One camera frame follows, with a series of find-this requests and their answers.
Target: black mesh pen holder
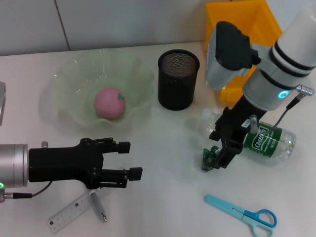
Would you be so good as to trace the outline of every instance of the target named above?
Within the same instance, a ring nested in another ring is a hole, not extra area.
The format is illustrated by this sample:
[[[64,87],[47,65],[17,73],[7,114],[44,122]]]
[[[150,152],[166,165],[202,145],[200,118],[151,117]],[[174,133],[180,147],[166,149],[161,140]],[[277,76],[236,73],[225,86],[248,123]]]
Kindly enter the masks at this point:
[[[169,110],[184,110],[193,102],[199,69],[198,58],[189,51],[173,49],[158,60],[158,100]]]

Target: plastic bottle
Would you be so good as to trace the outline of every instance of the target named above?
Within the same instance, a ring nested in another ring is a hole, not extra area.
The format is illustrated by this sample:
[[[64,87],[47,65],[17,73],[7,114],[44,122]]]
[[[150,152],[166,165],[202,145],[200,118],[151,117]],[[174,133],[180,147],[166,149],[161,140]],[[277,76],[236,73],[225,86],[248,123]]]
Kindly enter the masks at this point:
[[[209,138],[210,133],[215,129],[215,122],[221,116],[213,111],[204,110],[201,116],[201,124],[198,129],[199,134],[204,138]],[[263,132],[271,130],[273,125],[259,122],[259,129]],[[285,159],[292,154],[296,143],[296,135],[288,130],[277,127],[268,134],[248,133],[245,137],[242,155],[247,157],[256,153],[260,159]]]

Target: scissor blade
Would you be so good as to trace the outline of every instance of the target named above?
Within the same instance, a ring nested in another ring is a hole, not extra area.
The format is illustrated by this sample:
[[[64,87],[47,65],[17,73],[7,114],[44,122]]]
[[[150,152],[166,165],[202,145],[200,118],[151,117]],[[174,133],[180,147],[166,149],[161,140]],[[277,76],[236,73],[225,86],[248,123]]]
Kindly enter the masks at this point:
[[[205,202],[217,207],[218,209],[225,211],[226,213],[238,218],[242,219],[243,213],[245,212],[245,209],[236,206],[232,203],[229,203],[227,201],[224,201],[222,199],[219,199],[218,197],[215,197],[211,194],[208,194],[205,196]]]

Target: green bottle label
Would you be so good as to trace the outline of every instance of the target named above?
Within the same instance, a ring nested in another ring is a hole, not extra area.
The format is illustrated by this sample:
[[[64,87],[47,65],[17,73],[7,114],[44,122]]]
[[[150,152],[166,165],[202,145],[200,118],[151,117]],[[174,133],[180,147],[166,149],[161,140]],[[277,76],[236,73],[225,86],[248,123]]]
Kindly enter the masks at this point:
[[[272,126],[259,122],[259,128],[263,132],[270,131]],[[244,148],[250,149],[253,152],[259,153],[265,157],[271,157],[275,152],[278,142],[282,134],[282,128],[276,128],[268,134],[252,134],[248,133],[243,144]]]

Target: screw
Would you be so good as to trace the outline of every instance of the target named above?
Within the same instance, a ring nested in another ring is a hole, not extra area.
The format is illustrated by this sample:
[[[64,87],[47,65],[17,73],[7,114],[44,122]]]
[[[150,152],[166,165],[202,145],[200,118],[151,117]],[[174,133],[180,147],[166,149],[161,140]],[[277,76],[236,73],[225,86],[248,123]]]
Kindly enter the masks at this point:
[[[46,142],[46,141],[41,142],[41,147],[48,148],[48,142]]]

